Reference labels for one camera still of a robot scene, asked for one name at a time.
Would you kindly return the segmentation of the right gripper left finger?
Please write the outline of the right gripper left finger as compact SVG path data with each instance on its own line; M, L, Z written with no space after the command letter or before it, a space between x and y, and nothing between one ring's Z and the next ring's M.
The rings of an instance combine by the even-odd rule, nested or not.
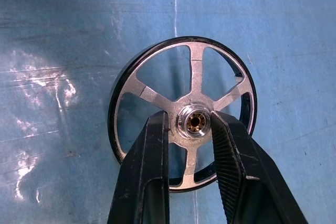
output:
M125 156L107 224L169 224L169 119L150 116Z

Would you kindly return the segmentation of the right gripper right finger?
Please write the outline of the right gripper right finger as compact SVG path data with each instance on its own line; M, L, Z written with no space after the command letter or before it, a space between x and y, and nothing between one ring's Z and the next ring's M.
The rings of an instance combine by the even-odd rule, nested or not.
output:
M274 160L241 121L213 111L211 129L228 224L308 224Z

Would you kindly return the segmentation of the black rimmed spoked rotor wheel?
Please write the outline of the black rimmed spoked rotor wheel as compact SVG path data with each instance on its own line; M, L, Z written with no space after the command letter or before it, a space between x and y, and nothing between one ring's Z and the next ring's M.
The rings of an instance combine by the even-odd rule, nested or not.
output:
M150 59L169 49L186 46L190 60L191 88L186 95L171 101L137 78L138 70ZM221 98L213 100L202 91L203 54L210 48L225 59L235 74L237 83ZM117 116L121 98L131 93L168 113L169 142L186 150L186 165L182 177L170 178L170 192L184 193L213 183L215 165L196 171L197 150L212 139L210 112L221 111L237 99L241 100L239 120L252 134L257 119L257 92L253 78L238 55L225 45L209 38L183 36L156 43L134 56L116 78L108 111L108 136L113 153L122 163L126 152L120 145Z

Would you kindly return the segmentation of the blue plastic table cover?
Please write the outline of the blue plastic table cover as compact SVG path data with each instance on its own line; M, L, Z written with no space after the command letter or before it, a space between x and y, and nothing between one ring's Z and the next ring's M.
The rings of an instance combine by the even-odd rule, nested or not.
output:
M0 224L106 224L113 83L146 47L217 40L310 224L336 224L336 0L0 0Z

